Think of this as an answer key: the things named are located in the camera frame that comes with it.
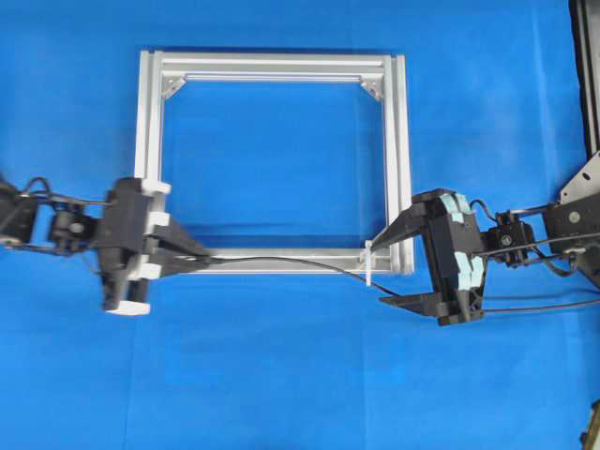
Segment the metal bracket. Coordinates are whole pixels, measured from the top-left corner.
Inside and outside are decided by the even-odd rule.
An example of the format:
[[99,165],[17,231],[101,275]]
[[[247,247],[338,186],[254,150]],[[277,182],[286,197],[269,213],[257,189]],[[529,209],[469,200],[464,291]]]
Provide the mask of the metal bracket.
[[600,192],[600,154],[594,154],[561,189],[561,204],[574,202]]
[[162,79],[162,96],[168,100],[186,83],[185,77],[165,77]]
[[367,93],[377,101],[380,101],[383,98],[382,78],[361,77],[360,87],[365,89]]

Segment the wire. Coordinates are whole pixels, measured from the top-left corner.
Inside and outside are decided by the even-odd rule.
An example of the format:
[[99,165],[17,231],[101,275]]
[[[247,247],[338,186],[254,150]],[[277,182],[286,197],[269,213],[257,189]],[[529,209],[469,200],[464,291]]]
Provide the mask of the wire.
[[511,209],[509,210],[509,213],[518,214],[519,216],[533,216],[534,214],[543,213],[548,207],[549,205],[545,204],[544,206],[535,206],[533,208]]
[[481,206],[483,208],[484,214],[486,215],[486,217],[488,219],[490,219],[493,222],[498,223],[498,219],[496,219],[494,216],[492,216],[492,214],[489,212],[488,205],[483,200],[481,200],[481,199],[475,199],[475,200],[473,200],[472,202],[469,203],[469,207],[471,209],[473,209],[473,205],[474,204],[478,204],[479,206]]
[[[288,263],[298,263],[298,264],[305,264],[305,265],[313,265],[315,267],[321,267],[323,269],[329,269],[329,270],[333,270],[335,272],[338,272],[340,274],[346,275],[348,277],[352,277],[354,279],[358,279],[359,281],[363,281],[363,282],[367,282],[366,279],[364,279],[363,277],[361,277],[360,275],[356,275],[352,272],[349,272],[347,270],[344,269],[340,269],[339,267],[335,267],[334,265],[329,265],[329,264],[323,264],[322,262],[315,262],[315,261],[309,261],[309,260],[300,260],[297,258],[283,258],[283,257],[279,257],[279,256],[250,256],[247,258],[230,258],[230,259],[224,259],[224,258],[211,258],[211,263],[215,263],[215,264],[224,264],[224,263],[244,263],[244,262],[249,262],[249,261],[285,261]],[[400,297],[399,293],[396,293],[394,291],[390,291],[387,288],[384,288],[384,286],[381,286],[377,283],[373,283],[371,282],[371,286],[373,286],[374,288],[379,289],[381,292],[383,293],[388,293],[390,295],[394,295],[396,297]]]
[[548,270],[550,272],[552,272],[554,275],[557,275],[562,278],[567,278],[567,277],[571,277],[572,275],[574,275],[576,273],[576,271],[578,270],[577,259],[574,258],[572,255],[569,256],[569,270],[563,270],[551,262],[553,259],[559,258],[562,255],[546,256],[544,254],[544,252],[542,250],[540,250],[538,247],[534,247],[534,248],[532,248],[532,250],[537,254],[537,256],[539,256],[539,261],[544,263],[544,265],[548,268]]
[[23,189],[21,191],[21,194],[28,194],[29,191],[31,190],[31,188],[33,187],[33,185],[39,181],[42,185],[44,185],[44,190],[41,192],[46,192],[48,194],[50,194],[52,192],[52,190],[50,189],[50,183],[48,182],[48,180],[46,178],[44,178],[43,176],[36,176],[35,178],[32,178],[31,180],[29,180],[29,183],[27,183],[27,186],[25,186],[25,189]]
[[111,202],[104,202],[104,201],[98,201],[98,200],[76,199],[75,197],[69,197],[68,195],[63,195],[63,194],[55,194],[54,192],[48,192],[47,195],[45,195],[43,197],[39,197],[40,194],[45,194],[45,193],[46,192],[43,190],[37,190],[35,192],[32,192],[30,195],[32,195],[33,197],[36,197],[36,198],[40,198],[42,200],[48,200],[49,202],[63,202],[63,203],[74,203],[74,204],[84,204],[84,205],[98,204],[101,206],[112,205]]
[[524,313],[524,312],[544,312],[544,311],[564,311],[569,309],[579,309],[585,307],[592,307],[600,305],[600,299],[586,300],[583,302],[575,303],[564,303],[561,305],[550,305],[547,307],[504,307],[499,309],[484,309],[484,312],[490,314],[504,314],[504,313]]
[[530,244],[523,244],[522,246],[505,247],[505,248],[500,248],[497,250],[490,250],[490,251],[480,251],[478,253],[474,253],[473,256],[491,256],[491,255],[497,255],[498,253],[506,253],[508,251],[522,250],[525,248],[531,249],[531,248],[537,247],[540,244],[551,244],[553,242],[564,242],[564,241],[576,241],[578,239],[588,239],[590,237],[598,237],[598,236],[600,236],[600,232],[588,232],[588,233],[584,233],[584,234],[577,234],[575,236],[553,237],[551,239],[534,241],[534,242],[531,242]]

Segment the screw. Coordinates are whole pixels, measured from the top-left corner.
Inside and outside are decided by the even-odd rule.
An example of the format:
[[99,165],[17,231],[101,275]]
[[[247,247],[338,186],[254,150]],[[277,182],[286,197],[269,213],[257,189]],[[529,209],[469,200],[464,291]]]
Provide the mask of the screw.
[[508,234],[505,234],[503,237],[500,238],[500,242],[503,246],[508,247],[513,243],[513,238],[510,237]]
[[577,211],[573,211],[571,214],[569,214],[569,221],[571,223],[578,223],[581,220],[581,216],[579,215],[579,213]]
[[68,226],[68,229],[75,234],[83,233],[84,226],[81,223],[75,222]]

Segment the aluminum frame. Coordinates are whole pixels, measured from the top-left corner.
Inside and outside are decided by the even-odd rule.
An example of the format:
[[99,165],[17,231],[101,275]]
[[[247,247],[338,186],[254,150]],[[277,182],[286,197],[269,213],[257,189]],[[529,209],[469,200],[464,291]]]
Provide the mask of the aluminum frame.
[[[188,81],[360,83],[382,103],[386,225],[411,206],[404,57],[375,54],[149,52],[140,55],[135,176],[161,181],[164,102]],[[152,206],[164,211],[164,197]],[[364,272],[363,248],[211,248],[217,257],[279,256],[331,263]],[[373,272],[410,274],[413,240],[372,255]],[[197,274],[331,273],[288,262],[219,264]]]

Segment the blue background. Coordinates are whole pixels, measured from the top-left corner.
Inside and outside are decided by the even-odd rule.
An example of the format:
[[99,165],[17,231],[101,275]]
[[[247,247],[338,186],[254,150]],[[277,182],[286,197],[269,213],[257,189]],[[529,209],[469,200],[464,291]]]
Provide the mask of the blue background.
[[[97,198],[131,174],[139,51],[160,48],[405,54],[415,192],[537,205],[585,160],[563,1],[4,0],[0,22],[20,187]],[[198,84],[167,108],[169,206],[196,235],[352,246],[381,227],[381,117],[355,86]],[[440,329],[345,277],[174,277],[131,319],[99,310],[79,260],[0,267],[2,448],[578,448],[600,397],[593,309]],[[381,282],[429,289],[422,253]],[[487,305],[589,289],[492,266]]]

